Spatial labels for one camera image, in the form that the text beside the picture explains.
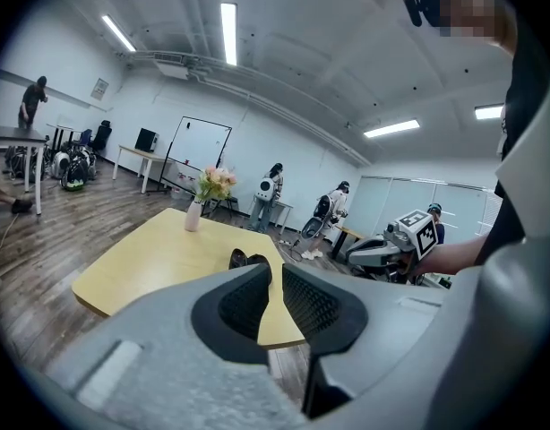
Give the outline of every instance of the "foot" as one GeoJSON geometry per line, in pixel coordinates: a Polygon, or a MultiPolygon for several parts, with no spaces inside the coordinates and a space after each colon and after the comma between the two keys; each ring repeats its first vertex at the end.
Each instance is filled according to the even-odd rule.
{"type": "Polygon", "coordinates": [[[32,208],[32,201],[24,201],[23,199],[17,199],[14,201],[12,211],[13,213],[26,213],[32,208]]]}
{"type": "Polygon", "coordinates": [[[301,257],[302,258],[305,258],[306,260],[314,260],[314,256],[311,252],[309,252],[308,250],[306,250],[305,252],[302,252],[301,253],[301,257]]]}

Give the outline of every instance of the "forearm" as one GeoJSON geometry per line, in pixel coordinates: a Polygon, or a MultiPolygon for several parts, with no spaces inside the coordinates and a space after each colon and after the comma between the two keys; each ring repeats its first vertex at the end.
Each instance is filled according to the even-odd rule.
{"type": "Polygon", "coordinates": [[[454,275],[474,266],[474,262],[486,241],[486,236],[477,237],[463,244],[437,245],[415,269],[415,274],[437,272],[454,275]]]}

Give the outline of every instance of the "wooden floor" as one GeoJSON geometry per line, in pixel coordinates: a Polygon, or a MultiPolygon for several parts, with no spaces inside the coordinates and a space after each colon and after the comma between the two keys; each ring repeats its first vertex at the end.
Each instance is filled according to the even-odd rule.
{"type": "MultiPolygon", "coordinates": [[[[4,158],[0,154],[0,169],[4,158]]],[[[140,194],[141,180],[123,170],[114,182],[113,166],[99,162],[99,175],[82,191],[68,193],[48,178],[42,182],[42,215],[20,215],[0,250],[0,331],[3,342],[24,364],[45,371],[71,342],[103,319],[80,305],[71,284],[80,273],[148,219],[168,207],[186,210],[188,201],[168,194],[140,194]]],[[[0,187],[22,196],[23,182],[1,174],[0,187]]],[[[0,204],[0,243],[14,216],[0,204]]],[[[245,227],[248,219],[218,209],[212,219],[245,227]]],[[[294,242],[296,233],[270,227],[274,241],[294,242]]],[[[287,262],[287,255],[281,254],[287,262]]],[[[326,255],[307,264],[348,273],[326,255]]],[[[270,351],[271,373],[279,386],[301,404],[308,346],[270,351]]]]}

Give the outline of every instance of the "frosted glass panel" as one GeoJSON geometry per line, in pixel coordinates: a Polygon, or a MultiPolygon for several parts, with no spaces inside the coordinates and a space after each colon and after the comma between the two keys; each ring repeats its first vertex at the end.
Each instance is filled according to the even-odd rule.
{"type": "Polygon", "coordinates": [[[434,185],[430,183],[392,180],[389,196],[374,233],[381,234],[391,221],[414,209],[426,211],[433,198],[433,191],[434,185]]]}
{"type": "Polygon", "coordinates": [[[381,216],[390,183],[391,180],[382,178],[361,178],[344,226],[367,237],[371,236],[381,216]]]}
{"type": "Polygon", "coordinates": [[[477,237],[483,221],[486,193],[457,186],[437,185],[434,202],[443,207],[445,244],[458,244],[477,237]]]}

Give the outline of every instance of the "white ceiling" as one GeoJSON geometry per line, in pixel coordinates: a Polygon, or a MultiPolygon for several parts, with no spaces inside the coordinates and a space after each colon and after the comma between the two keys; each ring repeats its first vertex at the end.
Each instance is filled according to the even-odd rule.
{"type": "Polygon", "coordinates": [[[139,50],[193,53],[205,81],[274,102],[370,161],[495,154],[499,120],[478,122],[474,106],[503,102],[510,59],[479,40],[412,26],[402,0],[71,2],[114,50],[122,46],[102,26],[103,13],[139,50]],[[223,62],[221,2],[237,4],[237,69],[223,62]],[[410,118],[421,128],[363,136],[410,118]]]}

